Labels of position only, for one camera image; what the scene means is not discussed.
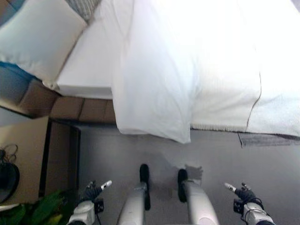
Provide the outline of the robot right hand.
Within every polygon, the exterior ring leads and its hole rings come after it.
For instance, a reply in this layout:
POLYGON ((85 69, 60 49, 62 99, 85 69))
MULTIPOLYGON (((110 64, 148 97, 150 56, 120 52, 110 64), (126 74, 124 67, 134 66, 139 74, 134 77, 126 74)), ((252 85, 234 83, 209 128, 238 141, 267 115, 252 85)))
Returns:
POLYGON ((251 187, 246 184, 245 182, 241 183, 241 187, 237 188, 229 183, 224 183, 224 186, 232 191, 234 194, 236 194, 243 202, 246 203, 257 203, 258 200, 256 198, 256 195, 252 191, 251 187))

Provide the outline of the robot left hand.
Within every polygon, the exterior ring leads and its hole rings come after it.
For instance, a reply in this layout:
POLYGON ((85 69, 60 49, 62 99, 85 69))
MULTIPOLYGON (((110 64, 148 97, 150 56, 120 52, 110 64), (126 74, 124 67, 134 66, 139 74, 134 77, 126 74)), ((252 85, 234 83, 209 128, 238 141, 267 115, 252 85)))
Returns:
POLYGON ((94 201, 105 189, 112 185, 112 181, 109 180, 102 185, 98 186, 95 180, 92 180, 85 188, 80 201, 94 201))

